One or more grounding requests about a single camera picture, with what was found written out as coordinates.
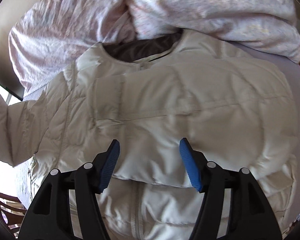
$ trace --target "jacket zipper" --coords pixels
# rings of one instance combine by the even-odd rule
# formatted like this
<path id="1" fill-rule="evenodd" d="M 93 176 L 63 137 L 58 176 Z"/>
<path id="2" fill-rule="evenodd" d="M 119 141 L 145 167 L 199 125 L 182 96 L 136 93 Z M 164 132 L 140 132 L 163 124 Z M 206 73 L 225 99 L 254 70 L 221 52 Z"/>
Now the jacket zipper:
<path id="1" fill-rule="evenodd" d="M 143 239 L 142 215 L 140 209 L 141 182 L 133 180 L 132 183 L 133 183 L 133 191 L 132 191 L 133 202 L 131 203 L 132 206 L 131 230 L 132 230 L 132 236 L 135 239 L 141 240 Z"/>
<path id="2" fill-rule="evenodd" d="M 72 205 L 70 205 L 70 213 L 73 215 L 78 215 L 77 209 Z"/>

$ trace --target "bed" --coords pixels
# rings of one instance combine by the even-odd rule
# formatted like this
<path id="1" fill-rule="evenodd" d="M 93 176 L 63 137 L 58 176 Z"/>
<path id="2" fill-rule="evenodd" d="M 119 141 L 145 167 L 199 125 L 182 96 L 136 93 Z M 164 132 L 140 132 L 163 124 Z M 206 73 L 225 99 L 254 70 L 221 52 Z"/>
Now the bed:
<path id="1" fill-rule="evenodd" d="M 291 60 L 287 59 L 284 56 L 256 51 L 238 43 L 233 43 L 233 44 L 243 49 L 244 51 L 248 52 L 253 57 L 265 59 L 276 64 L 278 68 L 285 74 L 291 86 L 292 93 L 296 101 L 296 105 L 298 109 L 299 144 L 294 154 L 298 159 L 298 186 L 297 186 L 297 193 L 295 196 L 295 200 L 293 206 L 291 207 L 290 216 L 287 221 L 287 225 L 288 225 L 300 213 L 300 66 L 298 64 L 293 63 Z M 36 84 L 36 85 L 37 86 L 36 87 L 34 86 L 32 90 L 29 90 L 29 93 L 26 94 L 24 100 L 31 100 L 31 99 L 36 100 L 40 96 L 40 93 L 44 89 L 44 86 L 42 86 L 42 84 L 40 85 Z M 26 207 L 29 206 L 30 204 L 29 203 L 30 192 L 28 191 L 28 187 L 27 187 L 29 181 L 27 181 L 27 176 L 26 176 L 28 173 L 28 162 L 23 163 L 17 167 L 18 175 L 16 181 L 16 184 L 18 185 L 18 197 Z"/>

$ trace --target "jacket sleeve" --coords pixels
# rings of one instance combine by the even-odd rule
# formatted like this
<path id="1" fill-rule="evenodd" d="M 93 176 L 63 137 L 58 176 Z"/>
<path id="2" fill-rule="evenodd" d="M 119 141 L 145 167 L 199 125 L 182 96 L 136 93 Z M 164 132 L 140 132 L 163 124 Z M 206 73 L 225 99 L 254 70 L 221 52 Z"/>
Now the jacket sleeve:
<path id="1" fill-rule="evenodd" d="M 0 96 L 0 161 L 16 166 L 38 151 L 48 128 L 44 93 L 35 102 L 7 106 Z"/>

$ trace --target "bedsheet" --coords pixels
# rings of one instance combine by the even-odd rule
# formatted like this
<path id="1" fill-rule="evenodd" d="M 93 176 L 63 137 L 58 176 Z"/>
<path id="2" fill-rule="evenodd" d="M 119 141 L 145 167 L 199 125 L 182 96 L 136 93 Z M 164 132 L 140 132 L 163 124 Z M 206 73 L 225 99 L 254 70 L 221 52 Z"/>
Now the bedsheet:
<path id="1" fill-rule="evenodd" d="M 128 42 L 198 30 L 300 61 L 293 0 L 41 0 L 9 35 L 25 96 L 96 42 Z"/>

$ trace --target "window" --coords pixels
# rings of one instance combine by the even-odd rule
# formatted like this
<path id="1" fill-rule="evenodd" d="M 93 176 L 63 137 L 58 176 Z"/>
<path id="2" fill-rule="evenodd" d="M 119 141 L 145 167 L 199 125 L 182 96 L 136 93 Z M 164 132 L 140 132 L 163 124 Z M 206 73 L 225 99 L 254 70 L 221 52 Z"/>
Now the window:
<path id="1" fill-rule="evenodd" d="M 16 170 L 9 164 L 0 162 L 0 192 L 17 196 L 17 190 L 15 185 Z"/>
<path id="2" fill-rule="evenodd" d="M 0 86 L 0 95 L 6 101 L 8 106 L 21 102 L 18 98 L 10 94 L 7 90 L 5 90 L 2 86 Z"/>

